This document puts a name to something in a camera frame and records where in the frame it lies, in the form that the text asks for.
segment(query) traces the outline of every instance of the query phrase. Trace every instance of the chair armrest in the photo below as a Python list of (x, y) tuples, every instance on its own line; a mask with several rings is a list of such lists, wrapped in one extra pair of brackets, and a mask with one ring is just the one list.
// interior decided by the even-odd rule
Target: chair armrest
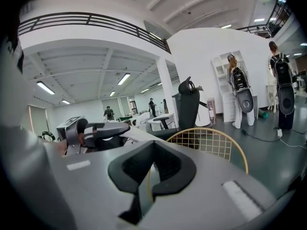
[(157, 118), (154, 118), (153, 121), (162, 121), (162, 120), (167, 120), (169, 119), (169, 117), (157, 117)]

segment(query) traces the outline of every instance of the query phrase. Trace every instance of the white pants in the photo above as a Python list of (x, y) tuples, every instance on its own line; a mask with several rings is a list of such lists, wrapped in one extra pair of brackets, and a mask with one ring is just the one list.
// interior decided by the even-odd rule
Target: white pants
[[(241, 121), (242, 121), (243, 116), (242, 116), (242, 109), (239, 106), (237, 99), (235, 99), (235, 106), (236, 106), (236, 119), (235, 119), (235, 122), (232, 123), (232, 125), (235, 128), (239, 129), (239, 128), (241, 128)], [(255, 122), (254, 109), (251, 110), (251, 112), (247, 113), (247, 116), (248, 116), (248, 125), (253, 126), (254, 122)]]

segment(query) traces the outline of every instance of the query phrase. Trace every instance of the ceiling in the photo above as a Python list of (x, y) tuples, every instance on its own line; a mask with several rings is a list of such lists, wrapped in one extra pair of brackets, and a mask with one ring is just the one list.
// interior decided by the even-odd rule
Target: ceiling
[[(301, 46), (301, 43), (307, 43), (307, 39), (303, 29), (300, 27), (293, 33), (286, 41), (284, 41), (278, 49), (280, 52), (289, 55), (289, 58), (297, 58), (307, 54), (307, 46)], [(301, 53), (300, 56), (293, 56), (293, 54)]]
[[(172, 80), (178, 79), (175, 67), (168, 66)], [(118, 85), (121, 78), (130, 77)], [(24, 76), (35, 87), (34, 97), (45, 102), (64, 105), (96, 99), (109, 99), (112, 96), (128, 96), (155, 87), (160, 77), (155, 60), (102, 47), (66, 47), (46, 50), (26, 56)], [(54, 95), (36, 85), (42, 81)]]
[[(198, 27), (232, 28), (254, 25), (254, 19), (265, 18), (273, 10), (275, 0), (132, 0), (167, 23), (174, 31)], [(164, 32), (154, 29), (160, 37)]]

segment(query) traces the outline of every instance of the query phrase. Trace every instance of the white cable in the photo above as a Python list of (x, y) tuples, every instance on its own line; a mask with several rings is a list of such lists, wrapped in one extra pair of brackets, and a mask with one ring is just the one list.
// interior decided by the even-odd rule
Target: white cable
[(304, 147), (302, 147), (302, 146), (290, 146), (290, 145), (288, 145), (287, 143), (285, 143), (282, 139), (280, 139), (280, 141), (281, 141), (283, 144), (285, 144), (285, 145), (287, 145), (288, 147), (290, 147), (290, 148), (298, 148), (298, 147), (304, 148)]

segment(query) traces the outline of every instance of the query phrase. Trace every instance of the floor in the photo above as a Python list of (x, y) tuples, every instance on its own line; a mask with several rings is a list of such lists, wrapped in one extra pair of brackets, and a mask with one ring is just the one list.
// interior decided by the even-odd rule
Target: floor
[[(243, 117), (241, 130), (265, 139), (277, 139), (277, 130), (273, 129), (278, 124), (278, 112), (269, 112), (266, 119), (255, 120), (254, 126), (248, 126), (246, 116)], [(291, 148), (277, 142), (262, 142), (250, 136), (245, 136), (241, 130), (235, 129), (231, 123), (223, 122), (223, 117), (217, 118), (214, 129), (221, 130), (231, 136), (242, 148), (246, 156), (249, 174), (262, 182), (275, 197), (280, 197), (286, 192), (289, 184), (299, 175), (307, 165), (307, 149), (300, 147)], [(307, 96), (295, 97), (295, 116), (293, 129), (299, 132), (307, 131)], [(287, 144), (304, 146), (307, 134), (300, 135), (296, 132), (283, 133), (282, 140)], [(232, 151), (230, 161), (244, 169), (240, 153)]]

